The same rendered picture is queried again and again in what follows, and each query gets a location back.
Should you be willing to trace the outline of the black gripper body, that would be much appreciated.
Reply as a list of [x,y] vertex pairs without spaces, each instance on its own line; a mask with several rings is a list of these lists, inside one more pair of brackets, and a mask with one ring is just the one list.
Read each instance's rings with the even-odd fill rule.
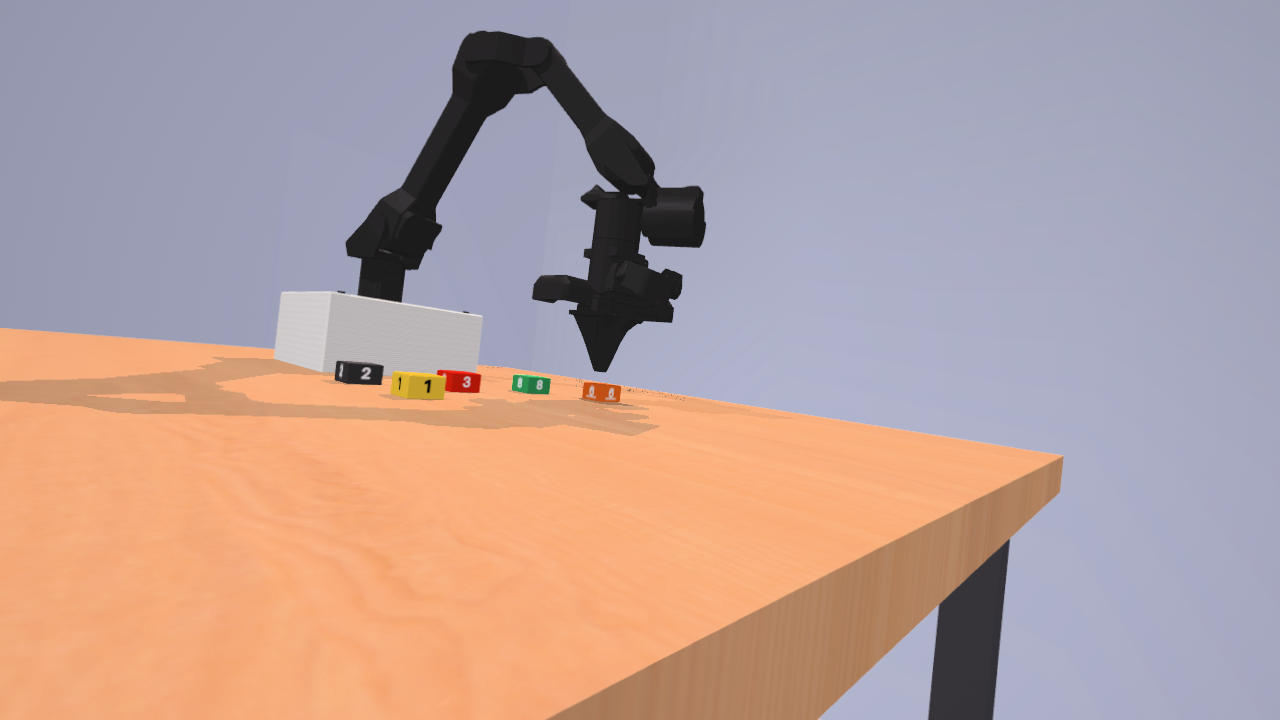
[[637,293],[620,286],[620,290],[605,282],[611,266],[617,258],[628,263],[645,263],[639,246],[625,240],[593,240],[593,249],[584,249],[584,258],[590,259],[588,281],[572,275],[540,275],[532,288],[532,300],[556,304],[564,300],[577,304],[577,310],[613,313],[620,316],[632,316],[644,322],[673,322],[675,307],[655,299],[639,301]]

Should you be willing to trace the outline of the orange block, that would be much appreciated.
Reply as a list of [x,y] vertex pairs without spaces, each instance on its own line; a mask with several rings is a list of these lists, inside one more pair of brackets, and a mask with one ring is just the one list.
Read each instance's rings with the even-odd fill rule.
[[600,402],[620,402],[621,386],[584,382],[582,398]]

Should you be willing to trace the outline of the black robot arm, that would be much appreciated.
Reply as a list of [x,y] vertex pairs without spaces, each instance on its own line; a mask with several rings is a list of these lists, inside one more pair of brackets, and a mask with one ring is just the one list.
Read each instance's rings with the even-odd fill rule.
[[[506,32],[468,33],[452,65],[452,97],[399,190],[379,200],[346,241],[347,255],[361,258],[358,297],[402,304],[404,270],[419,270],[442,224],[436,204],[484,120],[515,94],[547,86],[582,133],[596,170],[620,192],[598,184],[581,201],[596,210],[593,240],[699,249],[707,223],[699,186],[660,188],[655,164],[625,127],[605,115],[548,38]],[[636,195],[640,199],[628,199]],[[387,250],[387,251],[385,251]],[[389,251],[389,252],[388,252]],[[682,275],[654,272],[645,263],[617,258],[605,288],[623,286],[666,305],[678,299]]]

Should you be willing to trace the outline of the yellow digit block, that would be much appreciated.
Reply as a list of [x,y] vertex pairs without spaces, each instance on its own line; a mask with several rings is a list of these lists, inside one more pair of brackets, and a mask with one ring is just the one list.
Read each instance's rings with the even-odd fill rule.
[[444,375],[393,372],[390,395],[404,398],[444,398]]

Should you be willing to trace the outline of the red block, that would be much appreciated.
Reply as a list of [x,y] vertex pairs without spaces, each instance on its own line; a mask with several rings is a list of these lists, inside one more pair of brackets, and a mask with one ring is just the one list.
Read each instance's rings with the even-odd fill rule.
[[445,377],[445,391],[480,393],[481,375],[471,372],[436,370]]

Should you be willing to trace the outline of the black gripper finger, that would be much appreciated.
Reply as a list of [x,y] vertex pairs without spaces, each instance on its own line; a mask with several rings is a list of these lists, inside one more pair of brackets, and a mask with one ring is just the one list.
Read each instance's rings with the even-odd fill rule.
[[643,322],[644,322],[643,319],[637,319],[637,318],[632,318],[632,316],[618,316],[614,320],[614,323],[611,325],[611,329],[609,329],[608,342],[607,342],[607,348],[605,348],[605,361],[604,361],[602,372],[607,372],[608,368],[611,366],[611,363],[612,363],[612,360],[614,357],[614,354],[616,354],[617,348],[620,347],[621,341],[625,338],[625,334],[631,328],[634,328],[634,325],[643,324]]
[[573,315],[577,322],[593,364],[593,370],[602,372],[605,361],[609,329],[620,315],[588,310],[570,310],[570,314]]

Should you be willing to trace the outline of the green block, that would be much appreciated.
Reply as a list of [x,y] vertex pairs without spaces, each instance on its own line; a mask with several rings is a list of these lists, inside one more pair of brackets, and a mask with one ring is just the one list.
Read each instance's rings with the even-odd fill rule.
[[513,375],[512,389],[529,395],[549,395],[550,378],[541,375]]

